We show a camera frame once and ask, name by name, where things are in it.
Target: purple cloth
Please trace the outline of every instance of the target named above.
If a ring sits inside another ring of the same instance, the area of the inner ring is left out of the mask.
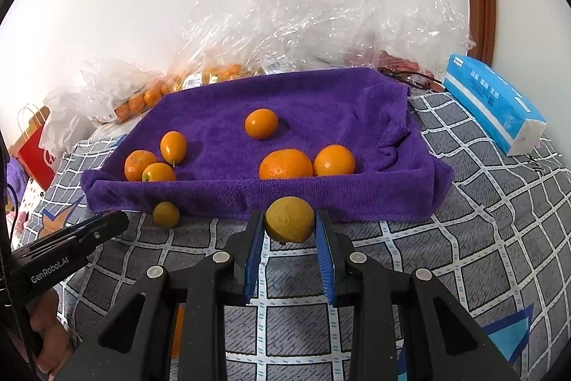
[[[335,220],[427,220],[442,202],[453,171],[431,156],[407,110],[408,87],[372,69],[261,76],[170,94],[132,130],[101,170],[82,176],[95,212],[152,212],[170,201],[181,213],[245,219],[276,199],[297,196]],[[256,141],[244,131],[258,108],[276,112],[278,130]],[[128,182],[127,156],[180,131],[187,155],[174,182]],[[355,175],[260,180],[262,159],[297,148],[313,160],[327,145],[354,154]]]
[[[26,173],[26,170],[24,170],[24,167],[22,167],[22,164],[19,162],[19,160],[10,157],[10,161],[6,166],[6,182],[14,188],[16,197],[18,197],[17,199],[14,199],[12,191],[9,189],[7,190],[12,205],[16,205],[15,200],[18,202],[18,205],[22,203],[22,199],[24,198],[24,193],[26,192],[26,186],[29,179],[30,177]]]

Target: blue tissue pack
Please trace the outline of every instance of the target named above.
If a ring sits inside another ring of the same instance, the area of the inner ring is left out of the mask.
[[[545,119],[529,99],[486,64],[453,54],[444,86],[506,155],[524,155],[536,147],[547,125]]]

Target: bed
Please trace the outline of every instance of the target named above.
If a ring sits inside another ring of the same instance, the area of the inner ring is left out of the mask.
[[[505,355],[519,376],[541,379],[571,331],[569,170],[548,137],[530,156],[504,156],[448,94],[419,94],[409,103],[431,152],[455,169],[443,205],[423,224],[370,221],[335,228],[386,267],[431,269],[486,331],[510,334],[513,347]],[[81,173],[100,167],[130,128],[107,128],[112,132],[103,137],[96,132],[65,154],[26,226],[24,243],[40,233],[44,211],[57,215],[71,206],[71,224],[91,216],[79,187]],[[122,236],[57,287],[58,316],[76,345],[149,266],[192,266],[246,226],[183,217],[178,227],[164,231],[145,214],[129,217]],[[250,306],[225,310],[228,379],[348,379],[352,310],[327,306],[313,238],[299,245],[281,246],[268,237],[265,242],[263,286]],[[523,326],[516,330],[514,321]],[[400,353],[396,313],[395,328]]]

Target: metal rivet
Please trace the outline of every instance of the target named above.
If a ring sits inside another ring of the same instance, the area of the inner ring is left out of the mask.
[[[153,265],[147,270],[147,276],[149,278],[158,278],[159,276],[163,275],[163,267],[159,267],[158,265]]]
[[[214,260],[216,263],[224,263],[225,261],[230,260],[230,254],[225,251],[218,251],[212,256],[212,260]]]
[[[430,281],[432,279],[432,272],[427,269],[416,270],[416,277],[422,281]]]
[[[349,255],[349,260],[353,263],[365,263],[367,256],[362,252],[352,252],[351,255]]]

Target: yellow-green fruit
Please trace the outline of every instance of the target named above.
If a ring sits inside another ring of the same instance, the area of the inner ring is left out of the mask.
[[[315,227],[311,206],[299,197],[282,197],[266,210],[266,232],[279,243],[303,243]]]
[[[161,202],[152,211],[152,222],[158,227],[170,230],[181,219],[181,213],[172,202]]]

